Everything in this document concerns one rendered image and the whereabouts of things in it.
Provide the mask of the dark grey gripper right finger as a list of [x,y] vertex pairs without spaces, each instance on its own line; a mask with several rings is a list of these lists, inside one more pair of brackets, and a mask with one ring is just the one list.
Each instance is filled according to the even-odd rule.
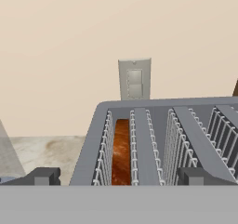
[[216,178],[202,167],[180,167],[178,169],[178,184],[187,186],[229,186],[234,182]]

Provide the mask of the grey four-slot toaster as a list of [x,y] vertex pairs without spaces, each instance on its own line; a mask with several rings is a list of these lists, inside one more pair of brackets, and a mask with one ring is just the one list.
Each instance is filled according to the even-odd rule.
[[238,185],[235,97],[101,102],[73,171],[73,185],[112,185],[118,119],[129,120],[130,185],[177,186],[180,167],[202,167]]

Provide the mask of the grey wall light switch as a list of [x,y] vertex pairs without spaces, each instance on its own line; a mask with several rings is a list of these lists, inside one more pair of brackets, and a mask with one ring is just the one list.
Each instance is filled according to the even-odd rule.
[[121,100],[149,99],[152,59],[119,59]]

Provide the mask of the brown bread slice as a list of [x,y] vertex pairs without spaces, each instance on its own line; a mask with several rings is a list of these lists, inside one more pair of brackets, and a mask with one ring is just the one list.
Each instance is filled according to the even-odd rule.
[[118,119],[115,124],[112,152],[112,185],[130,184],[129,120]]

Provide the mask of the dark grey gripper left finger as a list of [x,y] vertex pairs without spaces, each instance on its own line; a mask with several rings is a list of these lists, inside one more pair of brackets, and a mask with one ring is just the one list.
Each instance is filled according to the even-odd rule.
[[25,177],[0,177],[0,185],[50,186],[60,184],[59,167],[36,167]]

